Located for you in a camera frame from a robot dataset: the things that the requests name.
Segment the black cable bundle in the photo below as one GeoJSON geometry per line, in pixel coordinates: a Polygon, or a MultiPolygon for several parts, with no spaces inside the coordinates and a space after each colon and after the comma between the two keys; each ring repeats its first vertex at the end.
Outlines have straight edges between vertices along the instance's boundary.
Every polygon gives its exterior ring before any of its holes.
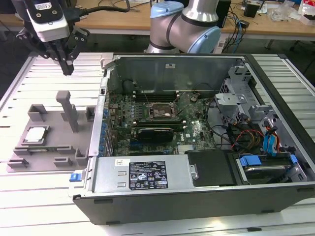
{"type": "Polygon", "coordinates": [[[235,24],[235,28],[234,28],[234,32],[232,34],[232,36],[229,38],[229,40],[227,41],[226,45],[224,46],[223,50],[224,51],[225,49],[228,50],[228,48],[230,46],[233,46],[233,45],[238,45],[240,44],[242,41],[243,41],[243,37],[244,37],[244,34],[246,33],[246,29],[243,29],[240,24],[239,24],[239,18],[238,16],[233,12],[233,9],[232,7],[230,6],[230,11],[229,13],[231,15],[229,15],[229,17],[233,20],[234,24],[235,24]],[[242,36],[241,38],[237,41],[237,36],[239,35],[239,32],[240,30],[242,31],[242,36]]]}

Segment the white paper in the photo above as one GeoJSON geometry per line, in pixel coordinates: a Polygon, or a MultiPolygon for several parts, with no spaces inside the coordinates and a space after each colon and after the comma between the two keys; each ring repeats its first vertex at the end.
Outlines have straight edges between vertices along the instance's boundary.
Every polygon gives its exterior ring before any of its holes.
{"type": "Polygon", "coordinates": [[[280,6],[280,4],[267,3],[266,6],[269,9],[276,9],[276,8],[278,8],[280,6]]]}
{"type": "Polygon", "coordinates": [[[28,142],[38,142],[41,140],[44,136],[45,128],[44,127],[34,127],[31,128],[26,137],[25,140],[28,142]]]}
{"type": "Polygon", "coordinates": [[[130,159],[115,159],[115,166],[129,166],[130,159]]]}
{"type": "Polygon", "coordinates": [[[290,14],[289,17],[295,20],[300,20],[301,15],[299,14],[299,12],[297,10],[293,10],[290,14]]]}

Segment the wooden desk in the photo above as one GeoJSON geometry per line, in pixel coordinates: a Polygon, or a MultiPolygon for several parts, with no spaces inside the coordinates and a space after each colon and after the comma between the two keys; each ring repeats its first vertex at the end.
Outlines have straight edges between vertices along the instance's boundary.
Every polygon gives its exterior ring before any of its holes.
{"type": "MultiPolygon", "coordinates": [[[[78,4],[84,8],[97,6],[99,0],[78,0],[78,4]]],[[[243,11],[234,8],[240,0],[232,0],[233,11],[245,21],[250,22],[245,38],[258,39],[281,39],[281,40],[315,40],[315,27],[306,26],[300,21],[291,19],[290,22],[272,22],[266,14],[256,14],[255,18],[244,17],[243,11]]],[[[104,0],[102,5],[110,5],[109,0],[104,0]]],[[[117,4],[125,7],[124,2],[117,4]]],[[[90,14],[86,19],[77,23],[77,26],[88,29],[91,33],[104,34],[150,34],[150,5],[144,4],[137,7],[139,12],[108,12],[101,11],[90,14]]],[[[14,15],[0,15],[0,20],[11,28],[18,31],[22,22],[14,15]]],[[[231,19],[226,21],[222,29],[221,42],[234,32],[234,24],[231,19]]]]}

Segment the gray plastic bracket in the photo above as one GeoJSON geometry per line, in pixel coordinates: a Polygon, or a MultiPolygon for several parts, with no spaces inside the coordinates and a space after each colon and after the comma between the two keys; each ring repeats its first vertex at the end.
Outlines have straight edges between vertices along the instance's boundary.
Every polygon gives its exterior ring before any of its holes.
{"type": "Polygon", "coordinates": [[[68,156],[59,156],[59,157],[55,157],[54,164],[57,167],[72,166],[72,161],[70,160],[68,156]]]}
{"type": "Polygon", "coordinates": [[[74,158],[78,162],[79,166],[86,166],[88,164],[88,155],[89,155],[89,149],[85,151],[85,155],[82,155],[80,150],[77,149],[75,151],[74,158]]]}
{"type": "Polygon", "coordinates": [[[27,148],[25,148],[25,149],[14,149],[13,150],[13,152],[17,155],[17,156],[19,156],[19,155],[28,155],[28,156],[30,156],[31,155],[31,153],[30,153],[30,151],[27,149],[27,148]]]}
{"type": "MultiPolygon", "coordinates": [[[[78,120],[78,112],[77,112],[77,109],[75,108],[75,105],[72,104],[71,107],[72,107],[73,116],[78,120]]],[[[68,121],[68,118],[64,112],[60,112],[60,114],[64,121],[68,121]]]]}
{"type": "Polygon", "coordinates": [[[15,167],[27,167],[29,163],[24,158],[12,158],[8,161],[7,165],[11,168],[15,167]]]}
{"type": "Polygon", "coordinates": [[[67,118],[67,121],[70,124],[70,127],[72,129],[73,133],[78,132],[78,117],[77,117],[77,111],[74,107],[74,105],[70,104],[70,97],[71,94],[69,91],[58,91],[56,96],[56,101],[59,102],[64,111],[64,115],[67,118]]]}
{"type": "Polygon", "coordinates": [[[59,154],[74,154],[75,149],[73,148],[73,146],[61,147],[61,148],[57,148],[57,152],[59,154]]]}
{"type": "Polygon", "coordinates": [[[95,116],[95,107],[86,107],[85,116],[87,118],[87,122],[93,122],[95,116]]]}
{"type": "Polygon", "coordinates": [[[28,115],[33,122],[39,122],[39,121],[44,122],[42,114],[47,114],[47,111],[44,105],[42,104],[31,105],[28,111],[28,115]]]}

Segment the white label sticker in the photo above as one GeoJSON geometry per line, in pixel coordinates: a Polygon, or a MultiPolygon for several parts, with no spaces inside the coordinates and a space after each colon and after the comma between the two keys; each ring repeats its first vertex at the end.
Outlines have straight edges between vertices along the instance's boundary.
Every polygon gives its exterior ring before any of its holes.
{"type": "Polygon", "coordinates": [[[165,64],[165,69],[175,69],[176,64],[165,64]]]}
{"type": "Polygon", "coordinates": [[[39,3],[39,4],[35,4],[35,8],[37,10],[46,10],[46,9],[50,9],[51,8],[51,3],[50,2],[44,2],[44,3],[39,3]]]}
{"type": "Polygon", "coordinates": [[[115,159],[115,166],[128,166],[130,159],[115,159]]]}

